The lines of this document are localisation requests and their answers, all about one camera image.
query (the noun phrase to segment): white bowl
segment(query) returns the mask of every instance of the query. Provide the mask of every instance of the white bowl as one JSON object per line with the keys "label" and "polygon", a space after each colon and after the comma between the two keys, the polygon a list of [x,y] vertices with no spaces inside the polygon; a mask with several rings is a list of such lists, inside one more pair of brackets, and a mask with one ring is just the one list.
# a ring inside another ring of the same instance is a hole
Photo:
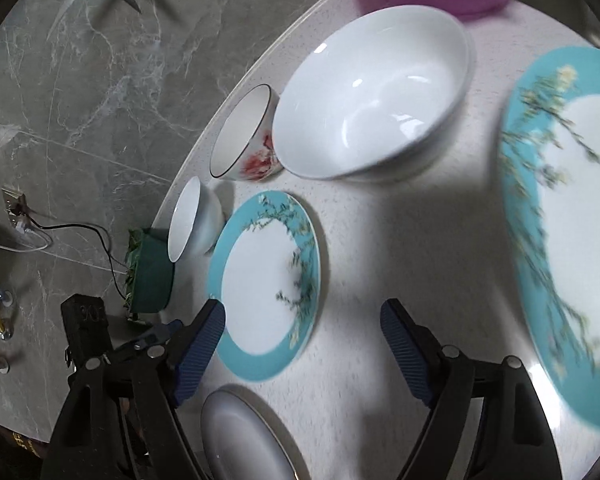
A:
{"label": "white bowl", "polygon": [[359,173],[422,143],[464,97],[474,46],[439,9],[401,6],[348,23],[302,62],[280,97],[273,145],[303,178]]}
{"label": "white bowl", "polygon": [[273,151],[271,124],[278,94],[267,84],[249,90],[227,117],[209,161],[215,178],[262,180],[282,166]]}
{"label": "white bowl", "polygon": [[187,248],[187,253],[204,254],[216,243],[224,215],[218,196],[200,182],[198,177],[189,180],[178,197],[171,216],[167,252],[176,262]]}

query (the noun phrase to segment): green basket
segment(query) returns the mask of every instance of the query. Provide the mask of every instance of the green basket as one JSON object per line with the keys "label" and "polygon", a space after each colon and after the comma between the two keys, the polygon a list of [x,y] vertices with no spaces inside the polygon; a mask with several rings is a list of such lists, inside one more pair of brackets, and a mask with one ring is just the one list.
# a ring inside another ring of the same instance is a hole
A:
{"label": "green basket", "polygon": [[126,302],[129,314],[155,314],[169,303],[174,264],[167,243],[149,229],[130,230],[126,252]]}

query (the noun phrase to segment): blue gripper pad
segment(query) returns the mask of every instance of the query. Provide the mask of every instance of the blue gripper pad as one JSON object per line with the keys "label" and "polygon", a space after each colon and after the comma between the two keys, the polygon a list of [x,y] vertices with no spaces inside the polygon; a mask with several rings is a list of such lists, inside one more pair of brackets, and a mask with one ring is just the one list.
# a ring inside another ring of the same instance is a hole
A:
{"label": "blue gripper pad", "polygon": [[411,393],[430,406],[434,394],[427,381],[429,367],[411,333],[388,301],[380,309],[380,328]]}
{"label": "blue gripper pad", "polygon": [[175,368],[173,400],[176,408],[196,393],[200,379],[224,332],[224,306],[216,303],[184,357]]}

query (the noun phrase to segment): power socket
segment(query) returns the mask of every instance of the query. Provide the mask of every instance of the power socket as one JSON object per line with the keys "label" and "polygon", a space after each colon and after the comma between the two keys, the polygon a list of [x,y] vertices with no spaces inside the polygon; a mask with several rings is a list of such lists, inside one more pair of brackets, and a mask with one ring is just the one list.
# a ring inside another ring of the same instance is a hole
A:
{"label": "power socket", "polygon": [[[2,198],[4,200],[4,207],[7,211],[7,215],[9,216],[9,222],[14,229],[18,228],[18,222],[20,225],[23,225],[23,221],[25,225],[29,224],[29,219],[24,216],[24,212],[28,211],[27,208],[27,198],[24,193],[21,191],[17,191],[15,189],[10,189],[8,187],[2,188]],[[22,211],[22,214],[14,213],[15,210]]]}

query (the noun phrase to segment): bowl with red floral pattern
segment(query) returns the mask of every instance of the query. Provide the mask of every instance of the bowl with red floral pattern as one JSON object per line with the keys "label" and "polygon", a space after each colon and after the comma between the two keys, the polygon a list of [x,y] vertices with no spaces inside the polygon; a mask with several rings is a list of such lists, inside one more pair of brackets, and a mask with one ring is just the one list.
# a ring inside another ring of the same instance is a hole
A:
{"label": "bowl with red floral pattern", "polygon": [[267,84],[252,88],[227,117],[211,153],[214,178],[257,182],[282,169],[271,127],[279,97]]}

